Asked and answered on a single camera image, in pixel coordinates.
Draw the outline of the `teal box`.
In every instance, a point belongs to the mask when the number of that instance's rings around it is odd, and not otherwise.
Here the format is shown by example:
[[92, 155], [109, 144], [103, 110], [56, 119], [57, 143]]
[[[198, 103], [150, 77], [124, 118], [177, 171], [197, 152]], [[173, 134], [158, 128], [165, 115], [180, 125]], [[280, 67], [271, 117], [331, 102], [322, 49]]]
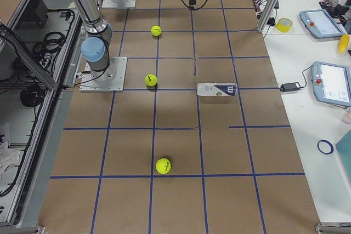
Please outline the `teal box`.
[[341, 158], [346, 174], [350, 178], [350, 130], [336, 144], [336, 149]]

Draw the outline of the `tennis ball near base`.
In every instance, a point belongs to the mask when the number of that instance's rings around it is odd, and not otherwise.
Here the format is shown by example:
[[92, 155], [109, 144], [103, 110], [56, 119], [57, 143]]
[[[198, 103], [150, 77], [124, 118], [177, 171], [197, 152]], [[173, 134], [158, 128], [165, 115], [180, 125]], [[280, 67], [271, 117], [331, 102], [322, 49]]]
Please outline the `tennis ball near base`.
[[153, 74], [148, 74], [145, 76], [145, 84], [148, 87], [154, 87], [155, 85], [157, 85], [157, 76], [153, 75]]

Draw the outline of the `yellow tape roll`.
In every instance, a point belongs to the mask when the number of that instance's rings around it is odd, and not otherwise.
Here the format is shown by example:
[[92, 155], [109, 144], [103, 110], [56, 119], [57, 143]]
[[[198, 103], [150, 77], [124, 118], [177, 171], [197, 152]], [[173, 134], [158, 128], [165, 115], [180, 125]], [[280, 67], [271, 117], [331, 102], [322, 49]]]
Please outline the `yellow tape roll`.
[[276, 29], [280, 32], [287, 33], [293, 26], [293, 21], [288, 18], [280, 18], [276, 24]]

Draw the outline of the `clear tennis ball can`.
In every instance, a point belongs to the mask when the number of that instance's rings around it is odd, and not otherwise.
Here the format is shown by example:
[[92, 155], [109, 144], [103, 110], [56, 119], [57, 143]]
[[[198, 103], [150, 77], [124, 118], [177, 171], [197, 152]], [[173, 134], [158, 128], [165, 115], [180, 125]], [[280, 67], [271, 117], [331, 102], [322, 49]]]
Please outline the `clear tennis ball can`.
[[236, 83], [198, 83], [196, 87], [198, 96], [235, 96]]

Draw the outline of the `teach pendant near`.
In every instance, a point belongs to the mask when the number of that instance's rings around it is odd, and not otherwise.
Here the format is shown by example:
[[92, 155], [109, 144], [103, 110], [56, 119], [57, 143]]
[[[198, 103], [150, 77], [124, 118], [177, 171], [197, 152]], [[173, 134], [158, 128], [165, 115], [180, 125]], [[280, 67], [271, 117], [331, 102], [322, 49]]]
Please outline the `teach pendant near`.
[[347, 66], [316, 61], [311, 73], [317, 101], [350, 107], [350, 70]]

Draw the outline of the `black power adapter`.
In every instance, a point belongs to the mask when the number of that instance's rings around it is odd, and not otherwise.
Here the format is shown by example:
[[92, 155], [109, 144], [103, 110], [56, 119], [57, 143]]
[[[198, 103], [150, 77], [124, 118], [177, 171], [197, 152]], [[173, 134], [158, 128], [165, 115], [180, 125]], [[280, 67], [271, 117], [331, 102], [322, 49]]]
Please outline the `black power adapter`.
[[283, 83], [279, 91], [281, 92], [294, 92], [300, 90], [302, 87], [298, 82]]

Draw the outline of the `yellow banana toy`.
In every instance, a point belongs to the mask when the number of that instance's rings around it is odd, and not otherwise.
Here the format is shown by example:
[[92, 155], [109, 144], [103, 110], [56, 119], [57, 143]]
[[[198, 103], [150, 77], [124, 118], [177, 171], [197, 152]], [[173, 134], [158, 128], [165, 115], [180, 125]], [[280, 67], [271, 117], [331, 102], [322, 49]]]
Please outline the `yellow banana toy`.
[[350, 35], [345, 34], [340, 37], [337, 50], [339, 54], [350, 50]]

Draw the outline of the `teach pendant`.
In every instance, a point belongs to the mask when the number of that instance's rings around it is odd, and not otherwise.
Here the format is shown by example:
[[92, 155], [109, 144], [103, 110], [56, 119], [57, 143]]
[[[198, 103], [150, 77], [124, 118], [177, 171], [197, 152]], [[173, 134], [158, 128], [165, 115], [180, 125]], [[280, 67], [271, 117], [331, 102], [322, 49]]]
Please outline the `teach pendant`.
[[311, 73], [317, 101], [350, 107], [350, 70], [347, 66], [316, 61]]
[[324, 9], [303, 10], [299, 13], [299, 17], [315, 38], [340, 37], [344, 34], [344, 31]]

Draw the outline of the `teach pendant far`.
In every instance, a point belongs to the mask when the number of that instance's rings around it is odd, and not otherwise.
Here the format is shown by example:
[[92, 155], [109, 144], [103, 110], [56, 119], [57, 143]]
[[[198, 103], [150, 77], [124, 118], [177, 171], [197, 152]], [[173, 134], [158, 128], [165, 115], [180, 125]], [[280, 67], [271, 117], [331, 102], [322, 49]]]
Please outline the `teach pendant far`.
[[344, 31], [324, 9], [303, 10], [299, 13], [299, 17], [315, 38], [340, 37], [344, 34]]

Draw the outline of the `tennis ball centre row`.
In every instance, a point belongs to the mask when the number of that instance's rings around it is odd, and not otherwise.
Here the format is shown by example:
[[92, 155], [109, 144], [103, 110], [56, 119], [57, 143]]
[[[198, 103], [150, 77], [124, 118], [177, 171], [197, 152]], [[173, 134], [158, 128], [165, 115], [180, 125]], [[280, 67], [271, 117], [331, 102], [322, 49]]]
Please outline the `tennis ball centre row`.
[[154, 25], [151, 27], [151, 34], [155, 37], [159, 36], [162, 33], [161, 27], [159, 25]]

